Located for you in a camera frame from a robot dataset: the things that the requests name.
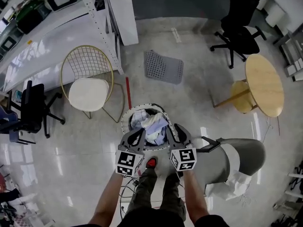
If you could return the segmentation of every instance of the white basket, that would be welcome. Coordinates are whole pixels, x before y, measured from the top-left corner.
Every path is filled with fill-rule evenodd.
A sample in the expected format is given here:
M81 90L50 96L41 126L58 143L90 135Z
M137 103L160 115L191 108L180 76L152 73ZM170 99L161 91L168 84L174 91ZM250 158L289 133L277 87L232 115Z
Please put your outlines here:
M157 111L158 113L162 113L164 115L164 118L167 120L167 122L169 123L168 126L170 127L174 137L176 138L176 134L174 131L174 127L171 124L171 121L169 119L169 116L167 115L167 113L164 111L164 109L162 107L160 107L157 104L143 104L143 105L138 105L136 107L131 108L130 110L128 110L121 119L121 128L122 128L122 132L123 134L128 133L129 131L131 131L130 128L130 120L132 118L132 115L134 114L135 111L139 110L139 109L153 109L155 111ZM144 146L143 150L161 150L161 149L166 149L169 147L168 142L166 141L164 144L159 145L159 146Z

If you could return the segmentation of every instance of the black and white marker cube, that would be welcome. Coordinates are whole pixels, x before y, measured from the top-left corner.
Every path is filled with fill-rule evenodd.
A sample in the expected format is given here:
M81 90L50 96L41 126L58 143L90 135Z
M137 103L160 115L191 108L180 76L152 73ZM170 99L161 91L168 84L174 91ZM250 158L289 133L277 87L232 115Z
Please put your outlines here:
M177 171L194 169L197 162L196 148L173 149L170 160Z
M143 161L143 155L117 150L116 152L116 173L134 176Z

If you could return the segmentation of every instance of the red shoe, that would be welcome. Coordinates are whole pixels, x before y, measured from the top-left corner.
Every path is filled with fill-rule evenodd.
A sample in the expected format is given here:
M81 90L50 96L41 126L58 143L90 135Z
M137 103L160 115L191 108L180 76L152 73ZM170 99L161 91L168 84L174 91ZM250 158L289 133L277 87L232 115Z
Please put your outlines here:
M157 165L157 157L151 157L147 163L146 163L146 168L151 168L151 169L155 169L156 168L156 165Z

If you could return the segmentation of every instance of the white seat cushion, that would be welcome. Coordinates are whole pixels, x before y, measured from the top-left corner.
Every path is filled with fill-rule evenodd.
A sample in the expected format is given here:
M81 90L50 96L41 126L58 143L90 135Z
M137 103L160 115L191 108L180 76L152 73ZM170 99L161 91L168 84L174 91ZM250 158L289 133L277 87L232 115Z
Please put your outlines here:
M96 78L80 78L72 84L68 97L73 107L93 112L103 107L107 92L107 81Z

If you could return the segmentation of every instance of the black t-shirt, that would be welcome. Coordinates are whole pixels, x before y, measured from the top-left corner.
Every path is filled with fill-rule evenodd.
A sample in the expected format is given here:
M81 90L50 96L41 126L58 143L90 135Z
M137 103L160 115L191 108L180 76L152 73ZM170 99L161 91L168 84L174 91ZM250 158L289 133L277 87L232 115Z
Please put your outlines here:
M128 213L118 227L184 227L183 220L179 215L166 210L140 208ZM195 227L228 227L222 217L207 215L201 217L195 223ZM100 227L98 225L82 225L81 227Z

